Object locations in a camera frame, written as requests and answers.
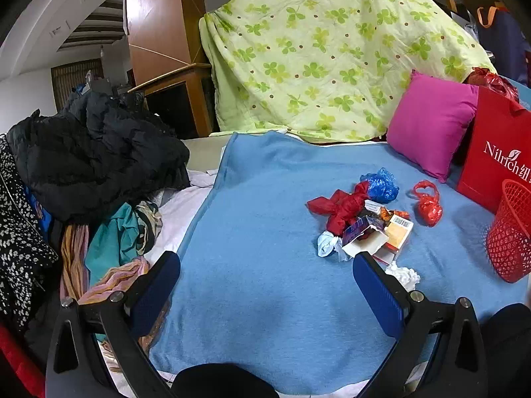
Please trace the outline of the red Nilrich paper bag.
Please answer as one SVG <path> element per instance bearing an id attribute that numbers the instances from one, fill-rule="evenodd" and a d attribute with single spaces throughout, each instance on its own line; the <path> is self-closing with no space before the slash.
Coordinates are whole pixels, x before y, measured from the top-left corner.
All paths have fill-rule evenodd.
<path id="1" fill-rule="evenodd" d="M 530 184 L 531 114 L 520 104 L 481 86 L 470 146 L 457 191 L 494 213 L 502 181 Z"/>

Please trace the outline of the red mesh plastic basket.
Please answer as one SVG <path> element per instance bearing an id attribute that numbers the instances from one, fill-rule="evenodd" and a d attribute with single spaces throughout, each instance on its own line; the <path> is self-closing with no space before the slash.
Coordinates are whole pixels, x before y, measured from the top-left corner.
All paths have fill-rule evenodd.
<path id="1" fill-rule="evenodd" d="M 530 274 L 530 189 L 520 182 L 502 181 L 501 198 L 486 248 L 494 270 L 508 283 Z"/>

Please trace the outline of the white printed paper packet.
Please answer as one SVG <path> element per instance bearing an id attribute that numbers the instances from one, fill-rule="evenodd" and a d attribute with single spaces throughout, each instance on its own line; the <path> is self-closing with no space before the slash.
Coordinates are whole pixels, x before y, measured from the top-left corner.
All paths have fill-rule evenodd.
<path id="1" fill-rule="evenodd" d="M 376 214 L 377 216 L 380 216 L 383 212 L 386 211 L 386 208 L 383 205 L 381 205 L 381 204 L 379 204 L 379 203 L 377 203 L 375 201 L 372 201 L 370 199 L 366 199 L 364 201 L 364 208 L 368 212 Z"/>

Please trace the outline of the magenta pillow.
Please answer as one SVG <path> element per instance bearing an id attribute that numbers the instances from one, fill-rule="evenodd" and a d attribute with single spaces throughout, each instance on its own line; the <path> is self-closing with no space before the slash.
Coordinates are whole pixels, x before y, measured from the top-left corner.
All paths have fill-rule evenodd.
<path id="1" fill-rule="evenodd" d="M 453 156 L 476 115 L 478 99 L 477 85 L 447 81 L 414 70 L 393 113 L 387 142 L 424 173 L 444 182 Z"/>

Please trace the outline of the blue and silver carton box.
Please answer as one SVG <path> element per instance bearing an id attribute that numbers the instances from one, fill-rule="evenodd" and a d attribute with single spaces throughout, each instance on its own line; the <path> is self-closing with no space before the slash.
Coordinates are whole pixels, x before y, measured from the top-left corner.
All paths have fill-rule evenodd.
<path id="1" fill-rule="evenodd" d="M 376 254 L 389 237 L 385 233 L 384 222 L 372 216 L 359 217 L 342 235 L 342 250 L 354 258 L 360 252 Z"/>

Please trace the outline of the teal garment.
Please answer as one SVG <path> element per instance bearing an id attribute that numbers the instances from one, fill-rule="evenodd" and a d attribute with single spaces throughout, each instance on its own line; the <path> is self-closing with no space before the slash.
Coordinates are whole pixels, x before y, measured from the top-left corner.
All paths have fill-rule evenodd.
<path id="1" fill-rule="evenodd" d="M 98 227 L 85 257 L 89 287 L 111 268 L 120 267 L 149 252 L 163 228 L 158 205 L 141 201 L 133 207 L 124 203 Z"/>

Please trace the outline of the orange and white small box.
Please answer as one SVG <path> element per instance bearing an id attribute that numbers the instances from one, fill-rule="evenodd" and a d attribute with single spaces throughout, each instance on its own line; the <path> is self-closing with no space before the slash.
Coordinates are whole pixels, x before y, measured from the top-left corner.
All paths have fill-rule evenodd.
<path id="1" fill-rule="evenodd" d="M 396 261 L 409 239 L 413 227 L 414 223 L 412 221 L 393 215 L 388 226 L 384 229 L 388 240 L 373 257 L 385 265 L 390 265 L 393 261 Z"/>

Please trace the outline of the white tissue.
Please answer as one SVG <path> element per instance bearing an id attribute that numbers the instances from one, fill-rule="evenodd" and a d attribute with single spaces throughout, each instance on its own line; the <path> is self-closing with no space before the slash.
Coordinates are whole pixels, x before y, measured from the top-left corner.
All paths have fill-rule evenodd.
<path id="1" fill-rule="evenodd" d="M 416 270 L 407 267 L 399 267 L 395 261 L 388 265 L 384 272 L 395 277 L 407 292 L 415 290 L 416 285 L 420 283 L 421 279 Z"/>

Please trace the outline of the red knotted plastic bag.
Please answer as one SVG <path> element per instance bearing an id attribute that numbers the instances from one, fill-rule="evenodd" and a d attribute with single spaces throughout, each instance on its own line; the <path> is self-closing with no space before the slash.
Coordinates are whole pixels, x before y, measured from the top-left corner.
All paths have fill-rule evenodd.
<path id="1" fill-rule="evenodd" d="M 417 213 L 429 227 L 434 227 L 443 215 L 436 184 L 428 180 L 420 181 L 413 187 L 412 192 L 417 198 Z"/>

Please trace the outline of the orange snack wrapper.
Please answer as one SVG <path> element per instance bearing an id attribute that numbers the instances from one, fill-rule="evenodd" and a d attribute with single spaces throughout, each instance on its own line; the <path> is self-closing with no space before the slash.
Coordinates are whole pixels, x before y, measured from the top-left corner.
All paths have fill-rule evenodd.
<path id="1" fill-rule="evenodd" d="M 410 214 L 406 211 L 386 209 L 386 207 L 384 206 L 380 207 L 380 212 L 378 213 L 378 215 L 384 222 L 390 222 L 394 216 L 404 218 L 406 220 L 409 220 L 411 218 Z"/>

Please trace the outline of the red shiny plastic bag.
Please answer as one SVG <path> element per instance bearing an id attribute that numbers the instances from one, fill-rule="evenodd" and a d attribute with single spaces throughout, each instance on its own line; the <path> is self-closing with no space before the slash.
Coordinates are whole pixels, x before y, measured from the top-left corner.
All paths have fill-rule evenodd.
<path id="1" fill-rule="evenodd" d="M 474 67 L 473 72 L 467 76 L 465 82 L 469 85 L 484 86 L 515 103 L 519 103 L 517 88 L 487 67 Z"/>

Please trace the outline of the pink striped cloth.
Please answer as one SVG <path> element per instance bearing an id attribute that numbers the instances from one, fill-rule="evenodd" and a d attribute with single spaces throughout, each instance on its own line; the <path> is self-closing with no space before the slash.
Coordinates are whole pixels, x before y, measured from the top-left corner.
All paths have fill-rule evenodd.
<path id="1" fill-rule="evenodd" d="M 98 304 L 115 291 L 125 292 L 138 277 L 147 274 L 149 269 L 150 265 L 143 256 L 138 256 L 119 267 L 112 267 L 80 297 L 78 304 Z"/>

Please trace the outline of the light blue blanket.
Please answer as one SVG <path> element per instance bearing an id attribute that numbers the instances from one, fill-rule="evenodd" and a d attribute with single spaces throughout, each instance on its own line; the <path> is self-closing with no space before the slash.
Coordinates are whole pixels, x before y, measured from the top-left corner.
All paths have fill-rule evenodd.
<path id="1" fill-rule="evenodd" d="M 149 357 L 178 373 L 230 362 L 287 394 L 332 393 L 370 378 L 392 347 L 352 265 L 320 258 L 326 225 L 307 202 L 380 169 L 411 211 L 419 168 L 381 143 L 318 147 L 269 132 L 230 138 L 215 184 L 178 255 L 182 270 Z"/>

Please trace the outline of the light blue plastic bag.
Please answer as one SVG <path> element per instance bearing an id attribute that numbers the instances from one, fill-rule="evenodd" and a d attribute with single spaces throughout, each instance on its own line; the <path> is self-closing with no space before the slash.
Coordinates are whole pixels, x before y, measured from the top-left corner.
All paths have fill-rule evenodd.
<path id="1" fill-rule="evenodd" d="M 343 250 L 342 238 L 329 231 L 324 231 L 317 239 L 317 255 L 320 258 L 325 258 L 333 252 L 336 252 L 339 261 L 349 261 L 350 259 Z"/>

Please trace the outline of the black white floral garment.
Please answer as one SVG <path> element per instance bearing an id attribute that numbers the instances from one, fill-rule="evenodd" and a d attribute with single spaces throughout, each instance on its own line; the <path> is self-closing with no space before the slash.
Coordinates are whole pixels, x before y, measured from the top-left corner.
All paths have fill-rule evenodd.
<path id="1" fill-rule="evenodd" d="M 5 135 L 1 136 L 1 321 L 24 332 L 59 283 L 60 257 L 45 242 Z"/>

